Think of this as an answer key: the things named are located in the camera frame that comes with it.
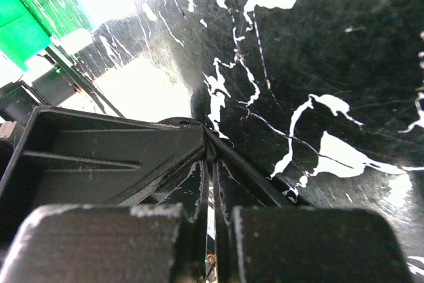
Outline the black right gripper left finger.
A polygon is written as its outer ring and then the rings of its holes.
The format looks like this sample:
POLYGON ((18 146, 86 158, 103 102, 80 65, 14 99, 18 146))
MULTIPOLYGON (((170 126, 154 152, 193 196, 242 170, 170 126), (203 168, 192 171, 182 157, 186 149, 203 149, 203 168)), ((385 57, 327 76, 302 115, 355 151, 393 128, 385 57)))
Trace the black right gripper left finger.
POLYGON ((45 205, 21 224, 2 282, 203 282, 205 245, 182 204, 45 205))

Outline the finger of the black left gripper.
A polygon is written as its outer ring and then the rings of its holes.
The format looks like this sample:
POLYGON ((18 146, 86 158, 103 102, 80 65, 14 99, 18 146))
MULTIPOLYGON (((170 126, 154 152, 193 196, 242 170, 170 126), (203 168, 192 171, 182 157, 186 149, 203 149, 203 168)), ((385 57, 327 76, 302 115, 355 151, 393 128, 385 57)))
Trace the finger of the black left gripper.
POLYGON ((41 205, 136 205, 204 153, 199 125, 37 107, 1 179, 1 238, 41 205))

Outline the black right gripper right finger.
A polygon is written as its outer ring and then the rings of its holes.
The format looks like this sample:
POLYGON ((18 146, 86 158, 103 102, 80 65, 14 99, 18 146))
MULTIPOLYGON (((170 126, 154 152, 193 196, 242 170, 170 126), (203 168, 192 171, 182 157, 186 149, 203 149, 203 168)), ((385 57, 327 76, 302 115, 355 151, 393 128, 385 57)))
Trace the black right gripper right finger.
POLYGON ((412 282, 397 237, 364 209, 235 207, 220 282, 412 282))

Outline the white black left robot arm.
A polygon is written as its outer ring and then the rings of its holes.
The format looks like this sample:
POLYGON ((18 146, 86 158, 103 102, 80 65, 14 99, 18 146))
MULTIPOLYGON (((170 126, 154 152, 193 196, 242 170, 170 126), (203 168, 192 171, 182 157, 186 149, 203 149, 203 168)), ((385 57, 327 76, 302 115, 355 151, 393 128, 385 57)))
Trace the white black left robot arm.
POLYGON ((35 208, 48 204, 127 204, 199 160, 199 125, 146 123, 46 106, 33 89, 1 89, 8 120, 23 126, 6 143, 1 177, 1 243, 12 241, 35 208))

